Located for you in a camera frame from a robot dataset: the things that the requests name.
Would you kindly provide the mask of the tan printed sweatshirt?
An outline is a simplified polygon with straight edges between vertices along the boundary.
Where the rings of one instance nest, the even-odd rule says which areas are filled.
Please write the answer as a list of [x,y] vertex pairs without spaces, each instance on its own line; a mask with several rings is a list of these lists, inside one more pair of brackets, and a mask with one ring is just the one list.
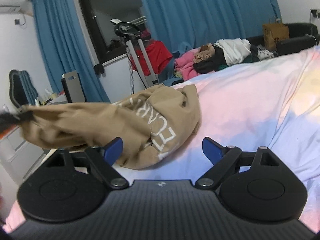
[[123,141],[117,164],[151,167],[179,149],[201,122],[195,85],[155,85],[116,103],[67,103],[29,107],[21,123],[24,139],[41,148],[105,146]]

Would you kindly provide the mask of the wavy black framed mirror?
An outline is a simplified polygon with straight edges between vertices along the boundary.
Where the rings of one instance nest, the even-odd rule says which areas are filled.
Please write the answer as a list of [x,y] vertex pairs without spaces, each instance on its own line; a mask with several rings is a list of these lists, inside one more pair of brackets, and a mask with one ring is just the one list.
[[25,105],[35,105],[38,97],[30,75],[26,70],[11,70],[9,73],[9,97],[11,103],[17,108]]

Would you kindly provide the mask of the white dressing table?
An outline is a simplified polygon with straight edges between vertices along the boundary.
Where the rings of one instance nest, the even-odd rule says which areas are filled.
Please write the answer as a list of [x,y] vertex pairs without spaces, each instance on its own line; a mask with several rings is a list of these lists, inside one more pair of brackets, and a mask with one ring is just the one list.
[[1,118],[1,165],[17,185],[39,167],[48,153],[48,149],[27,142],[20,126]]

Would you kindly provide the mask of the pastel tie-dye bed sheet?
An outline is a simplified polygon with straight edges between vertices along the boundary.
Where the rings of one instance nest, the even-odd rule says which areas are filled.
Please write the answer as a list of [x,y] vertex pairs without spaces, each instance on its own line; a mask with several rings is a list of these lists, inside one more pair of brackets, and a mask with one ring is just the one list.
[[[116,160],[126,189],[48,190],[53,148],[19,187],[1,239],[319,239],[319,47],[172,88],[187,85],[197,88],[201,122],[179,149],[138,170]],[[268,147],[280,189],[196,188],[213,166],[205,137],[246,152]]]

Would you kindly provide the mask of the black and white chair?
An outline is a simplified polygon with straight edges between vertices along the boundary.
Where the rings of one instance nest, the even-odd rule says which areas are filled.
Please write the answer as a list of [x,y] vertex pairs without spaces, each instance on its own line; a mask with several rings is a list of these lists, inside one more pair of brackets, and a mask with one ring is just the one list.
[[86,102],[86,97],[77,71],[63,74],[61,83],[68,103]]

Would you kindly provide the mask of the left blue curtain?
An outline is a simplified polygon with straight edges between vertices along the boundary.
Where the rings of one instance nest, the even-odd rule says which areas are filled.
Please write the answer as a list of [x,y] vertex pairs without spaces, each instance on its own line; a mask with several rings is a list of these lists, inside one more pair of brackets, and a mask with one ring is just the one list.
[[62,75],[78,72],[87,101],[109,102],[94,71],[73,0],[31,0],[49,83],[60,92]]

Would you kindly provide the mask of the blue curtain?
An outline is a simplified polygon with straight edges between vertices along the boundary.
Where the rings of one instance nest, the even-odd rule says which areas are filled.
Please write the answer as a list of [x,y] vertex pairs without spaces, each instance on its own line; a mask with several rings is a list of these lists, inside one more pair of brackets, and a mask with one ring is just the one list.
[[219,39],[260,36],[277,0],[142,0],[148,28],[174,57]]
[[62,75],[78,72],[87,101],[109,102],[94,71],[73,0],[31,0],[49,83],[60,92]]

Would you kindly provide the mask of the black garment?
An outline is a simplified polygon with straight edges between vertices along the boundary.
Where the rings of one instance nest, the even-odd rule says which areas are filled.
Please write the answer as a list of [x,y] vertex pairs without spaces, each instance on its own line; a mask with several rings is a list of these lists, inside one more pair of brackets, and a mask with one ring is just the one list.
[[194,63],[194,69],[200,74],[207,74],[209,72],[217,72],[223,69],[223,66],[227,66],[223,50],[214,46],[215,54],[207,60],[200,63]]

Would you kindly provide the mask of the pink garment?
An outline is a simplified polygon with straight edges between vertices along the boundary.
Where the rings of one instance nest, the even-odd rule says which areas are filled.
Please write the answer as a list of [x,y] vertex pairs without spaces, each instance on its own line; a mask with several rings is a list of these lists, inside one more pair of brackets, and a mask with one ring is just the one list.
[[189,50],[188,52],[184,53],[181,57],[175,59],[175,70],[176,72],[180,73],[180,76],[182,77],[183,81],[187,81],[201,75],[193,67],[195,54],[197,54],[199,50],[200,48]]

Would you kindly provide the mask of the small tan garment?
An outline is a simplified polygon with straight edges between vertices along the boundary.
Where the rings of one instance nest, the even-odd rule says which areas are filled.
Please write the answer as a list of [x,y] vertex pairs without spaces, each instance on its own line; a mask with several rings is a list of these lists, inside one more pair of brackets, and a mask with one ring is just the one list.
[[204,60],[209,59],[215,54],[215,48],[212,43],[201,46],[198,51],[194,54],[194,63],[200,63]]

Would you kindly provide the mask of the white garment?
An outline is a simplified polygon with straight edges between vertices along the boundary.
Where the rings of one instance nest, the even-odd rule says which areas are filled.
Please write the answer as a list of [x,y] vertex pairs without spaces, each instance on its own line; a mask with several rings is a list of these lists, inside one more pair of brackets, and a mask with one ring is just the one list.
[[225,61],[228,66],[242,63],[251,54],[251,44],[247,39],[220,39],[214,46],[223,50]]

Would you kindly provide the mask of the red garment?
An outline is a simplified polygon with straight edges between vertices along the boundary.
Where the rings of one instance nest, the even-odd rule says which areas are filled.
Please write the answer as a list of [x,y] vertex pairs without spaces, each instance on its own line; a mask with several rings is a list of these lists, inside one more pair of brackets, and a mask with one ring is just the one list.
[[[156,75],[161,74],[161,72],[165,69],[165,67],[173,58],[171,52],[168,51],[168,49],[166,48],[163,42],[156,41],[153,39],[150,40],[150,43],[146,46],[145,49],[149,57],[153,71],[155,72]],[[135,52],[137,54],[137,57],[144,75],[149,76],[150,71],[148,69],[146,60],[139,46],[135,47]]]

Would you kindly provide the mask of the brown paper bag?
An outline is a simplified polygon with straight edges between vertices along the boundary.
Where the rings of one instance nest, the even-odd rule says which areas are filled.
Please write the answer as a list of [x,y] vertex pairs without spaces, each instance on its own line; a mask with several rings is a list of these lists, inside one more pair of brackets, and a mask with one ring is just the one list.
[[276,45],[289,39],[289,28],[280,18],[272,16],[268,23],[263,24],[264,46],[268,50],[276,50]]

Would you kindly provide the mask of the black sofa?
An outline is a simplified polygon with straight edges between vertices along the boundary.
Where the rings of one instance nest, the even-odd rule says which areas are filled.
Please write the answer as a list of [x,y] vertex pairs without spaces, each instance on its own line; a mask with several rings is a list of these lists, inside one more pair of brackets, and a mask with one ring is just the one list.
[[270,52],[273,56],[283,56],[298,53],[319,44],[319,31],[312,23],[288,23],[289,39],[282,40],[276,45],[276,50],[268,50],[264,46],[264,35],[249,37],[250,44],[260,52]]

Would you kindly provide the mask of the dark window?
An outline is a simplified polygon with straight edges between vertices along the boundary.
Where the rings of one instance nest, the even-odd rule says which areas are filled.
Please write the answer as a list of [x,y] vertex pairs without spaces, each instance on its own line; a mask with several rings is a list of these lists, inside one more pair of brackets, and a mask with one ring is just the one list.
[[142,0],[79,0],[98,60],[105,63],[125,53],[114,33],[113,19],[132,22],[143,17]]

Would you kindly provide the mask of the right blue curtain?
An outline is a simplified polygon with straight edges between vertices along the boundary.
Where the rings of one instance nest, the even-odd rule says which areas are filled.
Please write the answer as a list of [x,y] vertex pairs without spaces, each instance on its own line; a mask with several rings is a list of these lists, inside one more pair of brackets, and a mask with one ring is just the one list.
[[219,39],[260,36],[277,0],[142,0],[148,28],[174,57]]

